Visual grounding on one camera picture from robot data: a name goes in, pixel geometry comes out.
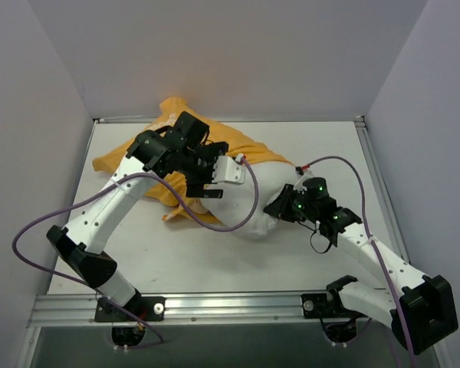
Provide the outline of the yellow printed pillowcase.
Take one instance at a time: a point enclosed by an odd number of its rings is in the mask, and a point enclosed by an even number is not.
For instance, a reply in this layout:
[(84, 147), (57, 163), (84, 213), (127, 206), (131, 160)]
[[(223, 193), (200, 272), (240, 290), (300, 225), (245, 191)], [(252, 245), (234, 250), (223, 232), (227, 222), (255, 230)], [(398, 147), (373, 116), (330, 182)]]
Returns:
[[(164, 216), (166, 221), (195, 216), (211, 225), (231, 227), (253, 210), (240, 232), (261, 237), (272, 230), (277, 222), (263, 208), (284, 185), (297, 180), (291, 162), (242, 131), (197, 114), (179, 97), (163, 101), (160, 109), (161, 116), (145, 130), (94, 159), (94, 170), (113, 174), (123, 159), (138, 159), (142, 169), (166, 181), (146, 192), (147, 197), (172, 208)], [(241, 185), (213, 185), (212, 166), (221, 154), (242, 154), (254, 175)]]

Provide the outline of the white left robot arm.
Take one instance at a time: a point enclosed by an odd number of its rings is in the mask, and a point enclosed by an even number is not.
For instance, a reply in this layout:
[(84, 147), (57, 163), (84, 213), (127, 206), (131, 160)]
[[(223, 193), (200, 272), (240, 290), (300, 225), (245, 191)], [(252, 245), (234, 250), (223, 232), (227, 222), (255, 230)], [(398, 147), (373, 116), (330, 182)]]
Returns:
[(121, 321), (138, 315), (138, 291), (104, 251), (107, 241), (132, 207), (171, 173), (185, 176), (192, 197), (222, 197), (220, 189), (204, 186), (212, 182), (214, 166), (228, 152), (229, 144), (207, 143), (209, 133), (209, 125), (187, 112), (173, 126), (139, 133), (99, 199), (65, 226), (48, 230), (48, 241), (61, 259), (89, 288), (113, 301), (112, 313)]

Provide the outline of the white pillow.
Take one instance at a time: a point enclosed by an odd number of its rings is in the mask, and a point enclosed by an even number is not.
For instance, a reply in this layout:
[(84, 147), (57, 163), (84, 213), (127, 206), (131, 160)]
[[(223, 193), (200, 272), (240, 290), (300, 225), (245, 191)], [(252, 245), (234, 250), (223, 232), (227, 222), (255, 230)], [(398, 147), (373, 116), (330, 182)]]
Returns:
[[(269, 161), (251, 165), (258, 182), (258, 204), (253, 216), (233, 233), (241, 238), (263, 239), (274, 231), (276, 218), (264, 213), (264, 207), (278, 196), (284, 185), (295, 184), (298, 175), (290, 163)], [(250, 174), (245, 175), (241, 185), (221, 183), (211, 186), (222, 189), (220, 199), (201, 199), (201, 205), (225, 227), (233, 227), (242, 222), (250, 213), (255, 200), (255, 188)]]

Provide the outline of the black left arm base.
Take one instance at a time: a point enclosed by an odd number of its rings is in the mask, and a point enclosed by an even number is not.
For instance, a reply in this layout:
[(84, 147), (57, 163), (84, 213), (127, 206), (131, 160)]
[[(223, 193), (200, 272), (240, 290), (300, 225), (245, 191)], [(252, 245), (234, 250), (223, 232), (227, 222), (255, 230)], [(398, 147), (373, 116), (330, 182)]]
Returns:
[(162, 334), (150, 322), (161, 322), (165, 317), (166, 298), (160, 295), (143, 296), (139, 291), (124, 306), (106, 296), (96, 296), (94, 321), (98, 323), (129, 323), (130, 327), (112, 327), (110, 341), (116, 348), (140, 350), (165, 343)]

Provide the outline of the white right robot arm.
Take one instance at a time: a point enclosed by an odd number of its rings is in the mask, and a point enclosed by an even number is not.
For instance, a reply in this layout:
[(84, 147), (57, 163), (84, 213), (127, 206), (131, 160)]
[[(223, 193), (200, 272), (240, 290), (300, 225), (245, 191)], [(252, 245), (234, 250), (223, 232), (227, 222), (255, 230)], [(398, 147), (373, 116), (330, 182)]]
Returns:
[(348, 254), (383, 289), (361, 284), (352, 275), (326, 287), (326, 312), (340, 317), (362, 314), (391, 329), (401, 345), (419, 355), (458, 329), (450, 283), (441, 275), (430, 277), (404, 261), (366, 230), (362, 219), (339, 206), (320, 177), (301, 185), (287, 184), (264, 207), (264, 212), (286, 222), (311, 222), (314, 234), (330, 248)]

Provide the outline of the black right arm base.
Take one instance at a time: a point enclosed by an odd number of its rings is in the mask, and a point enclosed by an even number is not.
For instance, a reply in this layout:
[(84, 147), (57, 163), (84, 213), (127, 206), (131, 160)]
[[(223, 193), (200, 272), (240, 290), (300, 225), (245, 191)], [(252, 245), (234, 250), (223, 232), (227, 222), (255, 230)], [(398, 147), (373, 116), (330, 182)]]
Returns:
[(365, 315), (347, 310), (327, 292), (302, 294), (301, 304), (304, 318), (318, 320), (325, 337), (333, 345), (347, 346), (363, 332), (358, 327), (358, 320)]

